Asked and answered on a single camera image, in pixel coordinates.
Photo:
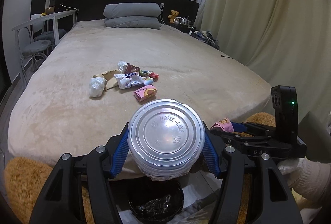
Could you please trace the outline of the right hand white glove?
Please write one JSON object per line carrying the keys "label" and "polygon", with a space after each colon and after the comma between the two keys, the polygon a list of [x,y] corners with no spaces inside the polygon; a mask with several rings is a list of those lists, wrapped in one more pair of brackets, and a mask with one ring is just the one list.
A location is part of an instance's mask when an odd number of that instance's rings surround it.
{"label": "right hand white glove", "polygon": [[299,209],[319,208],[330,202],[330,163],[295,158],[280,162],[278,169],[288,186],[301,196]]}

